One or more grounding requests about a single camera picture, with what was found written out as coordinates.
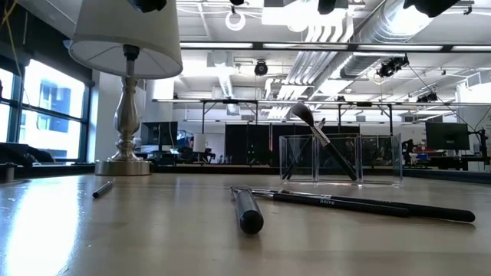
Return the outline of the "large powder makeup brush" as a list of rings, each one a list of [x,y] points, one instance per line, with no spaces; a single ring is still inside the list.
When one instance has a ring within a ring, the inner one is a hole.
[[[356,172],[354,171],[352,165],[339,153],[334,144],[329,140],[329,138],[324,134],[321,126],[317,124],[314,120],[312,112],[310,109],[302,102],[297,102],[291,107],[291,113],[300,118],[303,122],[309,125],[313,135],[317,138],[318,142],[322,147],[328,151],[328,153],[334,158],[334,160],[341,167],[342,171],[352,180],[356,181],[358,179]]]

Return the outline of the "thin black makeup brush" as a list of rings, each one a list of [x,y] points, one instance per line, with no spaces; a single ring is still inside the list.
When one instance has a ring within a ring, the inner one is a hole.
[[[309,150],[312,149],[312,141],[315,136],[293,136],[286,140],[286,161],[288,166],[282,173],[283,180],[290,180],[295,173],[295,170],[302,164],[303,159],[307,156]]]

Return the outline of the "thick-handled black makeup brush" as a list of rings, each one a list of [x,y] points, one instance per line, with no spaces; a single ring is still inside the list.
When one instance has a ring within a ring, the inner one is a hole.
[[[233,186],[231,193],[236,204],[239,227],[247,235],[258,234],[264,226],[264,218],[252,190],[246,186]]]

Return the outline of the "thin pale-tipped makeup brush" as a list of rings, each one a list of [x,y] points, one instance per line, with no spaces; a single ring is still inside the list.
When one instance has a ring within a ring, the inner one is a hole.
[[[100,198],[103,194],[105,194],[106,192],[111,190],[113,186],[114,186],[113,181],[108,181],[108,182],[104,183],[101,187],[99,187],[97,190],[95,190],[92,193],[93,198],[94,199]]]

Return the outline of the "black computer monitor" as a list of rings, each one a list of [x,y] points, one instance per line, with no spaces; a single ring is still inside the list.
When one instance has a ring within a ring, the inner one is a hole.
[[[426,122],[427,148],[431,150],[469,150],[468,126],[465,123]]]
[[[143,145],[175,146],[177,144],[176,121],[142,123],[141,139]]]

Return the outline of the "white shade silver table lamp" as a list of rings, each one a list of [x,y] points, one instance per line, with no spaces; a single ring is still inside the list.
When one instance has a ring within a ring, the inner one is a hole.
[[[140,129],[135,101],[140,80],[175,77],[183,70],[176,0],[162,11],[142,13],[126,0],[82,0],[69,55],[79,64],[120,77],[114,113],[117,151],[95,163],[99,176],[146,176],[150,162],[134,152]]]

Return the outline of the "clear acrylic organizer box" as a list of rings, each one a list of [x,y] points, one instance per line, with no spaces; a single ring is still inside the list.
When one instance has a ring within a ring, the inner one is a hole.
[[[283,180],[282,173],[288,166],[286,140],[280,138],[279,173],[284,182],[312,184],[342,184],[352,186],[389,185],[403,182],[403,153],[400,136],[365,136],[358,133],[335,134],[329,137],[339,153],[352,165],[358,179],[352,181],[334,158],[315,137],[301,165],[290,180]]]

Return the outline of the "large glass window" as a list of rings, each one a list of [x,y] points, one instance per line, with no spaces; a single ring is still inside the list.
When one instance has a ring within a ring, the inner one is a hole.
[[[26,144],[56,161],[85,160],[90,91],[39,61],[0,61],[0,143]]]

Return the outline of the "silver ventilation duct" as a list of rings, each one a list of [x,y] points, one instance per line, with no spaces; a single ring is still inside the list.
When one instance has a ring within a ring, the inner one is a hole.
[[[386,0],[354,36],[354,43],[405,43],[424,30],[433,19],[419,12],[414,6],[405,8],[404,1]],[[380,59],[381,56],[354,54],[343,57],[340,77],[346,79],[359,77]]]

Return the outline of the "black metal station frame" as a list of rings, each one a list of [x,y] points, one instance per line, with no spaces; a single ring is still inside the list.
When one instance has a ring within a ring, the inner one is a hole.
[[[215,106],[229,106],[247,107],[252,115],[251,119],[238,119],[232,120],[216,119],[215,121],[222,123],[254,123],[254,124],[303,124],[304,120],[293,113],[294,105],[297,104],[293,100],[240,100],[240,99],[172,99],[164,100],[157,99],[157,103],[166,104],[200,104],[202,106],[202,119],[201,123],[207,123],[206,114],[212,110]],[[305,101],[303,103],[311,113],[321,113],[323,110],[334,110],[337,112],[337,117],[333,120],[329,119],[329,123],[336,123],[342,125],[342,116],[349,110],[375,110],[385,114],[389,118],[388,124],[394,124],[394,112],[400,110],[403,115],[411,112],[428,111],[428,110],[440,110],[441,116],[447,113],[455,114],[459,107],[484,107],[483,103],[410,103],[410,102],[371,102],[371,101]]]

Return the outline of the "black partition wall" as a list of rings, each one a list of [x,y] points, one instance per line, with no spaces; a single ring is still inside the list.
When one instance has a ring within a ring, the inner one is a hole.
[[[279,167],[280,136],[311,135],[302,124],[226,124],[225,156],[231,164]]]

